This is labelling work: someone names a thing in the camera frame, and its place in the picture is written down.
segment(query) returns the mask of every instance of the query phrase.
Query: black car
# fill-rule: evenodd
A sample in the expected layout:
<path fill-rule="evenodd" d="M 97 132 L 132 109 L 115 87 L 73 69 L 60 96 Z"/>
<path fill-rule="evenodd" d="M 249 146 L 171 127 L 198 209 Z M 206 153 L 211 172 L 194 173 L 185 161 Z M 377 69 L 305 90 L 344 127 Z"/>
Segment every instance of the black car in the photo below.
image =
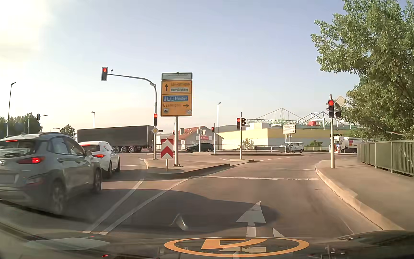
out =
<path fill-rule="evenodd" d="M 207 151 L 207 152 L 211 152 L 213 150 L 213 145 L 210 143 L 201 143 L 201 152 L 202 151 Z M 187 152 L 195 152 L 198 151 L 199 152 L 199 143 L 196 143 L 194 145 L 191 145 L 189 147 L 186 148 Z"/>

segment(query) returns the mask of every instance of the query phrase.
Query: semi-trailer truck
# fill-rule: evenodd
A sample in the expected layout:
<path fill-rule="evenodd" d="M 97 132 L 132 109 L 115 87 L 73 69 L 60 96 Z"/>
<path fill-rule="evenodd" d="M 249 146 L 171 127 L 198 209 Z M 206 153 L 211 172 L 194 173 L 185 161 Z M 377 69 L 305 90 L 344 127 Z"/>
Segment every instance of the semi-trailer truck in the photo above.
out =
<path fill-rule="evenodd" d="M 116 153 L 152 151 L 154 126 L 126 126 L 78 130 L 78 142 L 106 141 Z"/>

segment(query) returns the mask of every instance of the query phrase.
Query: street lamp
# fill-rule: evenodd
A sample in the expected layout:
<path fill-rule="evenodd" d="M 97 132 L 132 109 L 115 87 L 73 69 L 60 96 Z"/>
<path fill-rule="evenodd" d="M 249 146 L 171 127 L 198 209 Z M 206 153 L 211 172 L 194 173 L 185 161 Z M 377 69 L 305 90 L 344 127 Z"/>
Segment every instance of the street lamp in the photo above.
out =
<path fill-rule="evenodd" d="M 15 82 L 13 82 L 11 84 L 11 90 L 9 91 L 9 108 L 7 109 L 7 136 L 9 135 L 9 112 L 11 110 L 11 95 L 12 95 L 12 85 L 15 84 Z"/>
<path fill-rule="evenodd" d="M 219 148 L 220 146 L 218 145 L 218 127 L 220 126 L 220 119 L 219 119 L 219 110 L 220 110 L 220 104 L 221 102 L 217 103 L 217 148 Z"/>
<path fill-rule="evenodd" d="M 93 113 L 93 128 L 95 128 L 95 112 L 91 112 Z"/>

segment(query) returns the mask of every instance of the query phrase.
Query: white van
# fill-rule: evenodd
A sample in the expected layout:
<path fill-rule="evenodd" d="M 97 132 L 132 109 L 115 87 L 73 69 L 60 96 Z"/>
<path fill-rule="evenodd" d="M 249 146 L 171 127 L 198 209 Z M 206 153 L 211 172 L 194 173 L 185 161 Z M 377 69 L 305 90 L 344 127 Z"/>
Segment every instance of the white van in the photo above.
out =
<path fill-rule="evenodd" d="M 284 147 L 286 152 L 289 153 L 296 153 L 300 152 L 302 153 L 305 150 L 305 144 L 302 142 L 292 142 L 290 144 L 290 150 L 288 149 L 288 142 L 285 142 L 285 144 L 280 145 L 279 147 Z"/>

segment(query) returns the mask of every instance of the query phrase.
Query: yellow direction sign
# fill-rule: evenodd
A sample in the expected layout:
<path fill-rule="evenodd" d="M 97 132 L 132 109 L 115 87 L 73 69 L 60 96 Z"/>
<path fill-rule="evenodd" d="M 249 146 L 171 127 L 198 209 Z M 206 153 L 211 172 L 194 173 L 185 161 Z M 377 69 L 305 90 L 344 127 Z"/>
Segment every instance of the yellow direction sign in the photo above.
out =
<path fill-rule="evenodd" d="M 193 81 L 162 81 L 162 94 L 191 94 Z"/>
<path fill-rule="evenodd" d="M 161 116 L 192 116 L 192 81 L 162 81 Z"/>

